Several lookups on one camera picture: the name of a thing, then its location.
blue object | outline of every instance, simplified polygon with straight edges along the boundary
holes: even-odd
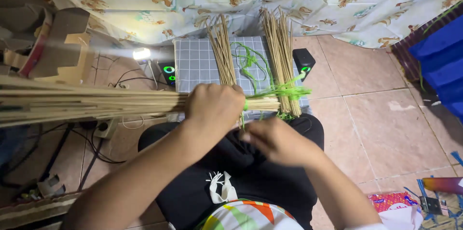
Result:
[[[442,104],[463,121],[463,15],[408,51]]]

power strip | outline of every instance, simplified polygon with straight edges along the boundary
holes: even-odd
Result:
[[[117,129],[118,123],[119,123],[119,118],[98,121],[94,136],[100,137],[103,139],[108,139],[108,140],[111,139],[114,135],[114,132]]]

black pants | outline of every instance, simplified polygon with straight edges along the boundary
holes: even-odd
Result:
[[[138,141],[138,151],[173,130],[178,122],[149,127]],[[297,132],[324,147],[323,127],[314,116],[303,114],[289,122]],[[227,171],[238,198],[271,203],[286,209],[306,230],[311,230],[312,207],[317,195],[303,168],[290,168],[266,160],[262,153],[238,140],[230,131],[200,161],[180,173],[156,198],[166,220],[177,230],[193,229],[217,209],[209,195],[209,173]]]

brown corrugated sheet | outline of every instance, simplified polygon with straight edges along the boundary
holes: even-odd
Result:
[[[429,37],[432,33],[438,31],[443,26],[455,20],[462,14],[463,3],[460,3],[450,13],[448,13],[446,16],[444,16],[436,23],[434,23],[434,21],[436,21],[441,15],[428,21],[426,24],[420,26],[420,28],[410,33],[406,38],[391,46],[392,53],[397,57],[397,60],[402,65],[405,77],[408,81],[414,82],[419,81],[420,79],[420,66],[418,64],[418,61],[408,52],[408,49],[413,45],[417,44],[418,42],[422,41],[423,39]],[[425,32],[425,30],[429,26],[431,26],[431,28],[429,28],[426,34],[423,34],[423,32]]]

white cable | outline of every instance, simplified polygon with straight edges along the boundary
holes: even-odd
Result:
[[[157,81],[156,81],[156,77],[154,77],[153,68],[151,67],[151,60],[148,61],[148,67],[150,67],[151,74],[153,75],[153,80],[154,80],[154,82],[156,83],[156,91],[157,91],[157,90],[158,90]]]
[[[129,127],[125,126],[125,123],[124,123],[124,116],[122,116],[122,125],[123,125],[124,127],[126,127],[127,129],[139,129],[139,128],[143,127],[143,125],[144,125],[143,116],[140,116],[140,117],[142,118],[142,125],[140,125],[139,127],[136,127],[136,128],[129,128]]]

